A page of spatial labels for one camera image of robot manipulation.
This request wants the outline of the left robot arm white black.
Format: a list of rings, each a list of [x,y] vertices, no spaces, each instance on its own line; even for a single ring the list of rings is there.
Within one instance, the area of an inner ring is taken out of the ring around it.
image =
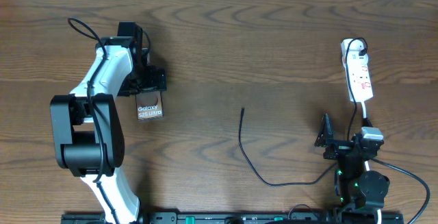
[[[63,214],[62,223],[149,223],[122,168],[125,138],[115,104],[135,67],[148,58],[132,36],[102,38],[81,83],[52,98],[57,163],[87,184],[103,209],[98,214]]]

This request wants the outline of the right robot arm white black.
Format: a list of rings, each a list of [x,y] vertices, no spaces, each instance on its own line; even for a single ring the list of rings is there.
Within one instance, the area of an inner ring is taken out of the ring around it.
[[[316,147],[324,147],[323,157],[337,162],[335,193],[341,205],[331,211],[336,223],[381,223],[381,210],[389,190],[389,178],[373,171],[366,162],[375,158],[384,144],[383,134],[368,119],[350,140],[337,140],[329,116],[322,117]]]

